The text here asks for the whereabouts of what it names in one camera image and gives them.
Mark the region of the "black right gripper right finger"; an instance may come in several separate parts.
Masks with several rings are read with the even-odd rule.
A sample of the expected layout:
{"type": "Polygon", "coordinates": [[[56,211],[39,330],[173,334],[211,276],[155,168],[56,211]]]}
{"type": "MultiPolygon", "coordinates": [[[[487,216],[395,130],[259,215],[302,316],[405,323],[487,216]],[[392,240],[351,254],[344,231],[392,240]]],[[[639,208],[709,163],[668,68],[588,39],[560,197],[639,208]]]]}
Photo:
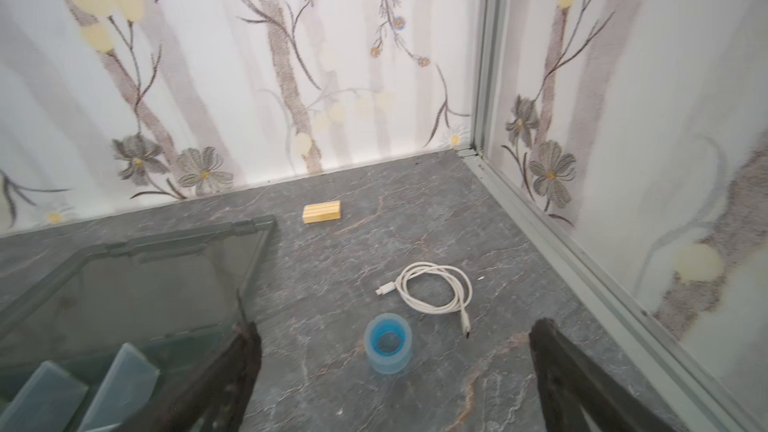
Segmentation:
{"type": "Polygon", "coordinates": [[[549,431],[671,431],[571,342],[549,318],[529,333],[537,388],[549,431]]]}

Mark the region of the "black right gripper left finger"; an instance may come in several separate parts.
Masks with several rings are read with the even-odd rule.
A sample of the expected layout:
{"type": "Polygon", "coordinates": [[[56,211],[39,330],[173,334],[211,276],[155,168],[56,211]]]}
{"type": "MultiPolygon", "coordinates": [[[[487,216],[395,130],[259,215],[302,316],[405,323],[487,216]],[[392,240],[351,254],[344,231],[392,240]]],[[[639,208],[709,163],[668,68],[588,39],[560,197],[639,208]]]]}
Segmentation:
{"type": "Polygon", "coordinates": [[[203,419],[205,431],[237,431],[261,371],[262,358],[262,339],[256,324],[238,324],[203,363],[117,429],[189,431],[203,419]]]}

